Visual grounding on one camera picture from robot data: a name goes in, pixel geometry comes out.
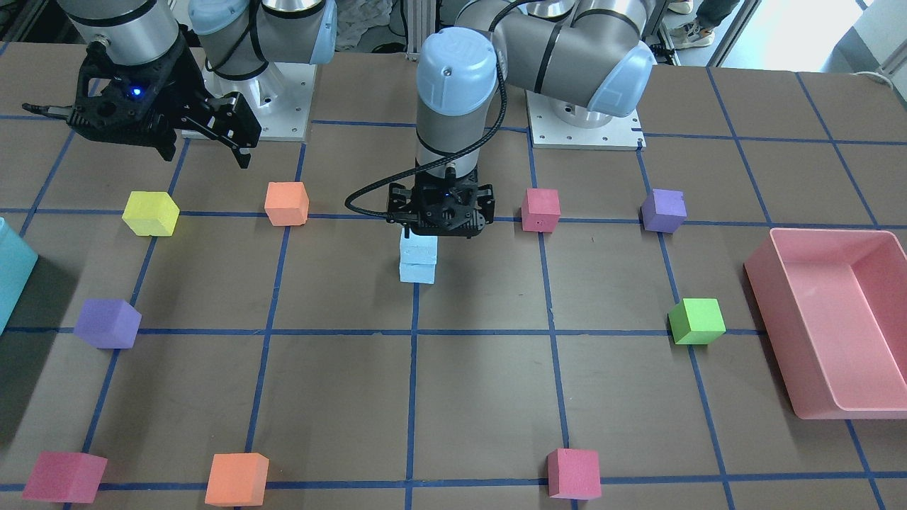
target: plastic container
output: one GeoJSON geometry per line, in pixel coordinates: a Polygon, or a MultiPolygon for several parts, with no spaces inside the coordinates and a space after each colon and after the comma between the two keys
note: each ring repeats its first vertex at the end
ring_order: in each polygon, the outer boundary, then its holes
{"type": "Polygon", "coordinates": [[[0,218],[0,333],[32,274],[38,255],[0,218]]]}
{"type": "Polygon", "coordinates": [[[745,265],[800,418],[907,418],[907,256],[892,233],[772,229],[745,265]]]}

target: teal box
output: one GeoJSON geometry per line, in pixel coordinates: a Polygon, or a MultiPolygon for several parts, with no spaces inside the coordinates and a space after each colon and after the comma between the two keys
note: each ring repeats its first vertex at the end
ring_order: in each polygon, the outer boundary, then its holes
{"type": "Polygon", "coordinates": [[[38,254],[0,218],[0,332],[13,315],[15,303],[37,261],[38,254]]]}

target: sneaker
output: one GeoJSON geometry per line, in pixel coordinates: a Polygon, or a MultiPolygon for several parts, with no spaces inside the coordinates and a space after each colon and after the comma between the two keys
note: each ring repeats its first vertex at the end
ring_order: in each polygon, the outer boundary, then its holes
{"type": "Polygon", "coordinates": [[[694,20],[670,31],[671,41],[678,50],[701,48],[715,42],[715,31],[706,30],[694,20]]]}
{"type": "Polygon", "coordinates": [[[688,15],[693,12],[693,0],[672,0],[668,9],[679,15],[688,15]]]}

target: person's leg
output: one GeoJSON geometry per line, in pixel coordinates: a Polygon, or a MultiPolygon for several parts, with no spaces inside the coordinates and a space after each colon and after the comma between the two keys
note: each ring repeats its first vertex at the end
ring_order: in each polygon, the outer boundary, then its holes
{"type": "Polygon", "coordinates": [[[696,19],[703,30],[711,30],[721,25],[740,0],[703,0],[696,11],[696,19]]]}

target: cube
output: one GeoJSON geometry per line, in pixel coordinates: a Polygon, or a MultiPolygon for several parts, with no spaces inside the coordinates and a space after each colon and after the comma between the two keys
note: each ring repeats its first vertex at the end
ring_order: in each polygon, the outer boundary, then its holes
{"type": "Polygon", "coordinates": [[[706,345],[727,332],[717,299],[683,298],[668,313],[675,344],[706,345]]]}
{"type": "Polygon", "coordinates": [[[265,212],[275,227],[303,225],[308,221],[308,195],[302,182],[269,182],[265,212]]]}
{"type": "Polygon", "coordinates": [[[686,219],[683,191],[652,190],[642,202],[642,225],[646,230],[674,233],[686,219]]]}
{"type": "Polygon", "coordinates": [[[434,283],[434,264],[400,262],[400,281],[403,283],[434,283]]]}
{"type": "Polygon", "coordinates": [[[558,448],[549,453],[548,496],[582,500],[601,497],[599,452],[558,448]]]}
{"type": "Polygon", "coordinates": [[[13,315],[38,254],[0,218],[0,333],[13,315]]]}
{"type": "Polygon", "coordinates": [[[137,236],[171,236],[179,217],[180,208],[166,191],[133,191],[122,213],[137,236]]]}
{"type": "Polygon", "coordinates": [[[419,236],[415,232],[400,231],[400,261],[405,264],[436,264],[438,262],[437,236],[419,236]]]}
{"type": "Polygon", "coordinates": [[[256,453],[216,454],[211,463],[205,503],[213,506],[264,505],[267,481],[267,457],[256,453]]]}
{"type": "Polygon", "coordinates": [[[557,190],[530,188],[520,208],[522,229],[527,232],[554,232],[561,218],[561,199],[557,190]]]}
{"type": "Polygon", "coordinates": [[[131,348],[141,313],[122,299],[86,299],[73,333],[97,348],[131,348]]]}
{"type": "Polygon", "coordinates": [[[51,503],[93,503],[107,459],[74,452],[41,452],[22,499],[51,503]]]}

